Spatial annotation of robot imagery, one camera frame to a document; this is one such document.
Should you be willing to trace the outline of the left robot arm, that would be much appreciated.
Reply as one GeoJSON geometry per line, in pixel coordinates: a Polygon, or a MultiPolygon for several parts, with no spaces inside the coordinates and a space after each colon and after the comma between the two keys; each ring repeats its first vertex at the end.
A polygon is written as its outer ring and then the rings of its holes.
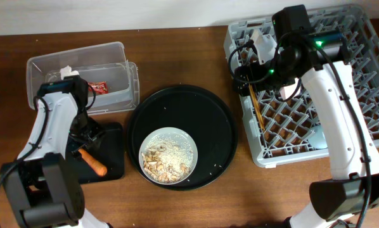
{"type": "Polygon", "coordinates": [[[109,227],[85,207],[82,188],[66,162],[73,121],[86,116],[89,85],[80,76],[42,84],[33,98],[36,120],[18,157],[0,169],[20,227],[109,227]]]}

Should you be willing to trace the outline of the red snack wrapper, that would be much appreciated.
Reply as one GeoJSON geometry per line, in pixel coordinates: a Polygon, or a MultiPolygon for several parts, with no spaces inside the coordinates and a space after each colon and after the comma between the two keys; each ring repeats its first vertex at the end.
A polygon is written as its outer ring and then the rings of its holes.
{"type": "Polygon", "coordinates": [[[88,83],[89,90],[91,92],[95,92],[96,94],[108,94],[108,86],[105,81],[102,82],[89,82],[88,83]]]}

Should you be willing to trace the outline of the orange carrot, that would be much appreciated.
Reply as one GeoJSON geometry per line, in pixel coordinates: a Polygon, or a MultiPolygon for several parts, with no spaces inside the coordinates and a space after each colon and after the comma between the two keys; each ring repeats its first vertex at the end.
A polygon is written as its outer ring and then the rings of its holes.
{"type": "Polygon", "coordinates": [[[100,177],[103,177],[107,174],[107,167],[104,166],[101,162],[91,156],[85,149],[78,149],[82,159],[91,167],[91,169],[100,177]]]}

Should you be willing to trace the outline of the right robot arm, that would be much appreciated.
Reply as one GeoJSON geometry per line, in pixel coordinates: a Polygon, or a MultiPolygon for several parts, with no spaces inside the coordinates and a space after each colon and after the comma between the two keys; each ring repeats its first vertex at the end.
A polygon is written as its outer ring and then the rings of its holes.
{"type": "Polygon", "coordinates": [[[274,47],[243,41],[229,55],[243,50],[266,53],[237,68],[234,82],[248,93],[282,86],[304,87],[316,109],[328,148],[331,178],[313,182],[310,202],[285,221],[286,227],[333,227],[379,206],[379,152],[369,134],[352,81],[345,39],[339,31],[284,32],[274,47]]]}

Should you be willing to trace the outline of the light blue cup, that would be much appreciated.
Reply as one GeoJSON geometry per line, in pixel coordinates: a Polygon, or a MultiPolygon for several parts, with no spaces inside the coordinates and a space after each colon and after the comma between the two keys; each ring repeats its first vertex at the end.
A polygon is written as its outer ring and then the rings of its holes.
{"type": "Polygon", "coordinates": [[[322,126],[314,126],[311,130],[313,131],[313,134],[308,139],[309,144],[315,149],[326,149],[328,145],[326,143],[322,126]]]}

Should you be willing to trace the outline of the grey plate with food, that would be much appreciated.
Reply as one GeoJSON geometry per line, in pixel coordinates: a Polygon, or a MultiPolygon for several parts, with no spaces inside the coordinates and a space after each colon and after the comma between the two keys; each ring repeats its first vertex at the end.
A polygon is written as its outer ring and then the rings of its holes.
{"type": "Polygon", "coordinates": [[[145,137],[139,148],[138,161],[139,169],[150,181],[172,186],[195,171],[198,148],[185,131],[164,127],[145,137]]]}

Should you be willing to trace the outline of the white napkin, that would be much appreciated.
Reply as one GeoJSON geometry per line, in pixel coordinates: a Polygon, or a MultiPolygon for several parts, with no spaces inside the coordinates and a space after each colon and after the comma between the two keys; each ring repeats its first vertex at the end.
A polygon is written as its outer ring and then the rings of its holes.
{"type": "Polygon", "coordinates": [[[65,77],[71,77],[79,75],[79,72],[77,70],[72,70],[72,67],[66,66],[64,68],[60,69],[60,78],[63,80],[65,77]]]}

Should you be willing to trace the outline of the wooden chopstick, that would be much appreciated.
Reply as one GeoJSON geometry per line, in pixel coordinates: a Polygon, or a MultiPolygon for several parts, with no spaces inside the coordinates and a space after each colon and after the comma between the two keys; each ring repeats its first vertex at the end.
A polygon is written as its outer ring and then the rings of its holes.
{"type": "Polygon", "coordinates": [[[250,98],[251,98],[253,106],[254,106],[254,110],[255,110],[255,114],[256,114],[257,120],[259,121],[260,128],[263,129],[264,125],[262,123],[262,117],[261,117],[261,114],[260,114],[260,108],[259,108],[259,104],[258,104],[256,95],[255,95],[254,89],[253,89],[252,85],[249,85],[248,88],[249,88],[250,98]]]}
{"type": "Polygon", "coordinates": [[[263,118],[262,118],[262,115],[261,115],[261,112],[260,112],[257,96],[256,96],[256,94],[254,92],[252,92],[251,95],[250,95],[250,97],[251,97],[252,103],[254,105],[254,110],[255,110],[255,113],[256,113],[256,116],[257,116],[257,120],[259,121],[260,128],[262,129],[263,132],[265,132],[264,121],[263,121],[263,118]]]}

